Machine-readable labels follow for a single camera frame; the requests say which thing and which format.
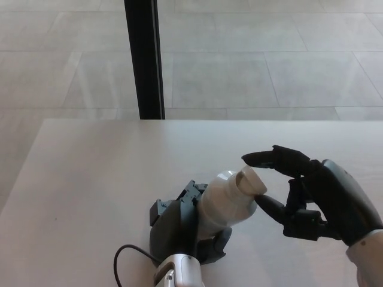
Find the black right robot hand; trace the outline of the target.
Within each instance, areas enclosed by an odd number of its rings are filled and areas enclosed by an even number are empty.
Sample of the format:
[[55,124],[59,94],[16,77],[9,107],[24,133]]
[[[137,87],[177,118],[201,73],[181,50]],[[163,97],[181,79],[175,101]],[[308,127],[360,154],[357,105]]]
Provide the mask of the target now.
[[283,226],[286,237],[316,241],[319,237],[347,246],[382,229],[382,219],[358,182],[331,160],[312,160],[300,151],[275,145],[271,151],[252,152],[243,161],[256,168],[289,176],[285,204],[264,195],[258,206]]

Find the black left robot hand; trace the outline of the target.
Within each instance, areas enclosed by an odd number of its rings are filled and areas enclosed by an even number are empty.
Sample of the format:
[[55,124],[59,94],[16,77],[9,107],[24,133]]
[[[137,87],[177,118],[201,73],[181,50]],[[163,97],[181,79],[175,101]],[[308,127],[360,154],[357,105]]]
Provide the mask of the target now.
[[157,199],[150,207],[149,247],[154,266],[158,267],[174,254],[190,255],[202,265],[225,257],[224,248],[232,228],[225,228],[207,239],[198,238],[197,203],[206,189],[207,184],[191,180],[176,199]]

